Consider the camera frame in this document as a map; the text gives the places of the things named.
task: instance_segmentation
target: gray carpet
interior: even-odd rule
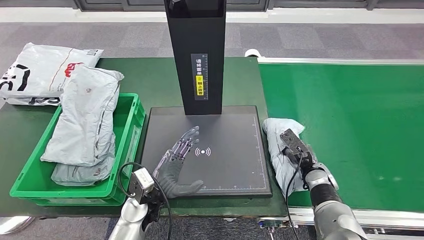
[[[0,72],[28,42],[78,49],[104,49],[106,58],[172,57],[166,23],[0,23]],[[228,23],[226,56],[243,56],[250,48],[266,57],[342,59],[424,59],[424,24],[285,24]],[[24,231],[0,240],[103,240],[116,219],[58,218],[36,220]],[[271,239],[255,219],[227,222],[222,218],[176,218],[175,240]],[[167,220],[147,233],[163,240]],[[302,240],[315,239],[312,227],[298,229]],[[294,240],[279,229],[275,240]]]

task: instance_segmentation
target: yellow label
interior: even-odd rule
[[[196,76],[196,93],[198,96],[203,96],[203,76]]]

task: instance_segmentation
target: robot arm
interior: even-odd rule
[[[189,195],[200,190],[203,186],[201,180],[191,185],[178,184],[184,159],[193,145],[199,142],[198,135],[198,126],[184,133],[163,155],[153,172],[154,178],[138,163],[130,162],[121,167],[119,172],[128,165],[137,165],[140,169],[131,173],[128,187],[130,193],[126,193],[129,197],[122,207],[121,216],[109,240],[144,240],[149,225],[158,221],[160,210],[167,202],[166,198]]]
[[[310,191],[317,239],[366,240],[351,208],[337,193],[339,186],[328,168],[315,160],[312,151],[291,129],[283,132],[280,138],[287,145],[283,154],[299,165],[303,187]]]

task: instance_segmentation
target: red logo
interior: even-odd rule
[[[71,77],[71,72],[75,69],[75,65],[77,64],[83,64],[83,62],[78,62],[78,63],[69,63],[65,69],[65,76],[67,78]]]

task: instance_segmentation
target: package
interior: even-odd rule
[[[123,78],[117,71],[78,65],[60,95],[62,113],[40,160],[80,167],[103,161],[115,147],[112,114]]]
[[[61,104],[59,97],[12,97],[4,100],[12,105],[59,106]]]
[[[288,156],[283,155],[282,151],[286,147],[286,144],[281,140],[280,134],[291,129],[294,134],[299,136],[305,127],[293,119],[267,118],[262,123],[262,129],[268,140],[268,150],[272,166],[275,170],[275,178],[281,189],[282,195],[286,197],[287,186],[296,171],[297,165],[293,164]],[[298,171],[288,189],[288,195],[290,196],[294,191],[304,191],[303,184],[302,174]]]
[[[102,52],[28,43],[1,78],[0,97],[8,103],[12,98],[57,98],[75,67],[95,67]]]
[[[113,114],[117,106],[119,90],[107,105],[101,120],[98,159],[101,160],[94,166],[74,166],[58,163],[51,174],[51,180],[63,186],[91,186],[97,181],[109,177],[115,162],[115,134],[110,130],[113,128]]]

